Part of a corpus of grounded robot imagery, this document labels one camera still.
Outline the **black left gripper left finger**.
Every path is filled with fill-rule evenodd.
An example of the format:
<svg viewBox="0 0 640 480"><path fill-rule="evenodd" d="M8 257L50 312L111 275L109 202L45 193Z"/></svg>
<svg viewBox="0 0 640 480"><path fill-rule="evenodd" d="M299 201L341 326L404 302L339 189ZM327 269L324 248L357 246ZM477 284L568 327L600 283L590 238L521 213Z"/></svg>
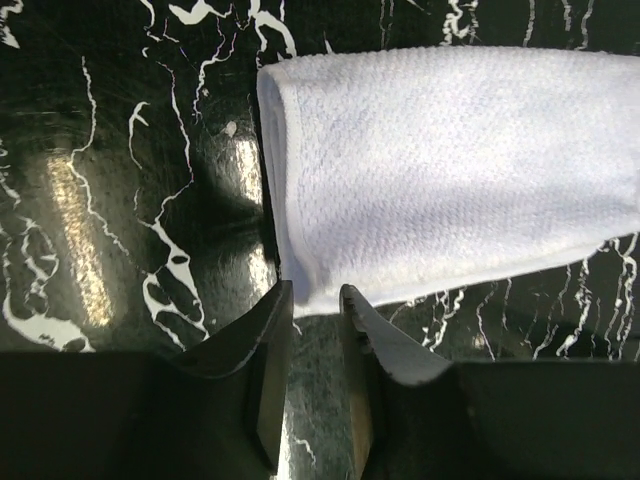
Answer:
<svg viewBox="0 0 640 480"><path fill-rule="evenodd" d="M267 479L278 469L293 288L172 359L1 357L5 479Z"/></svg>

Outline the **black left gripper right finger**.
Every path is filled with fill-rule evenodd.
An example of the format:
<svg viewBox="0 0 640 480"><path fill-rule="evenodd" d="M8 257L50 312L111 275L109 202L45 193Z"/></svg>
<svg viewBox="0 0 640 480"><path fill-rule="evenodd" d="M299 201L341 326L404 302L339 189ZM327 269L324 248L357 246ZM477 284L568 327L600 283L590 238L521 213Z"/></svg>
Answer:
<svg viewBox="0 0 640 480"><path fill-rule="evenodd" d="M359 479L635 479L635 362L450 361L340 290Z"/></svg>

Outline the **white waffle towel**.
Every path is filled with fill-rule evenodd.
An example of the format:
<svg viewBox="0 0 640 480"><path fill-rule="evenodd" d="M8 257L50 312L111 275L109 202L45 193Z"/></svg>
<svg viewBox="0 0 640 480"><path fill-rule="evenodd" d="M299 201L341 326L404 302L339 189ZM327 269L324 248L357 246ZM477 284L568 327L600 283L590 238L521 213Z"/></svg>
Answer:
<svg viewBox="0 0 640 480"><path fill-rule="evenodd" d="M571 264L639 229L639 60L523 47L262 67L261 138L298 317Z"/></svg>

